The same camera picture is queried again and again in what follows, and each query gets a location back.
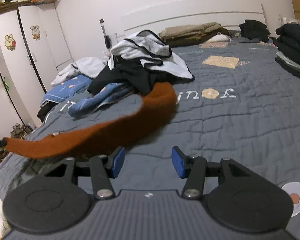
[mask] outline orange fabric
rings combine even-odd
[[[170,83],[156,83],[142,98],[141,108],[134,114],[91,127],[49,135],[39,141],[4,138],[6,150],[28,158],[55,155],[106,154],[118,146],[131,146],[166,124],[176,109],[176,94]]]

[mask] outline black strip between wardrobe doors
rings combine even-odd
[[[41,77],[40,77],[40,75],[39,75],[39,72],[38,72],[38,70],[37,70],[37,68],[36,68],[36,66],[35,66],[35,64],[34,64],[34,60],[33,60],[32,56],[31,56],[30,49],[29,49],[29,46],[28,46],[28,43],[27,43],[27,40],[26,40],[26,36],[25,36],[24,31],[23,31],[23,26],[22,26],[22,23],[21,23],[21,18],[20,18],[20,13],[19,13],[19,8],[17,9],[17,14],[18,14],[18,20],[19,20],[19,24],[20,24],[20,29],[21,29],[23,41],[25,42],[25,45],[26,45],[26,48],[27,48],[27,52],[28,52],[30,61],[31,61],[31,63],[32,63],[32,67],[33,67],[33,69],[34,69],[35,74],[37,75],[37,78],[38,78],[38,80],[39,80],[39,83],[40,83],[40,85],[41,85],[41,87],[42,87],[44,93],[46,94],[46,93],[47,93],[47,90],[46,90],[46,88],[44,87],[43,82],[42,82],[42,80],[41,80]]]

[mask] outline gray ribbed panel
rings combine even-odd
[[[247,236],[212,220],[198,201],[180,198],[176,191],[124,190],[113,200],[100,201],[81,223],[63,233],[31,236],[17,231],[5,240],[291,240],[276,236]]]

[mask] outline blue gripper pad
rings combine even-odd
[[[124,163],[125,148],[122,147],[119,153],[113,159],[112,169],[110,170],[111,177],[117,178]]]
[[[172,151],[171,151],[171,159],[172,159],[173,166],[174,166],[179,178],[185,179],[186,178],[186,169],[183,164],[183,159],[181,158],[181,156],[179,155],[179,153],[177,152],[177,150],[174,147],[172,148]]]

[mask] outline blue garment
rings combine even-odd
[[[41,101],[41,107],[47,102],[61,103],[67,98],[72,97],[81,88],[90,85],[91,82],[92,80],[90,78],[78,75],[57,85],[44,95]]]
[[[134,88],[127,83],[110,83],[107,84],[98,94],[92,98],[84,98],[69,108],[69,115],[77,117],[85,111],[95,106],[98,109],[103,105],[113,104],[122,98],[132,94]]]

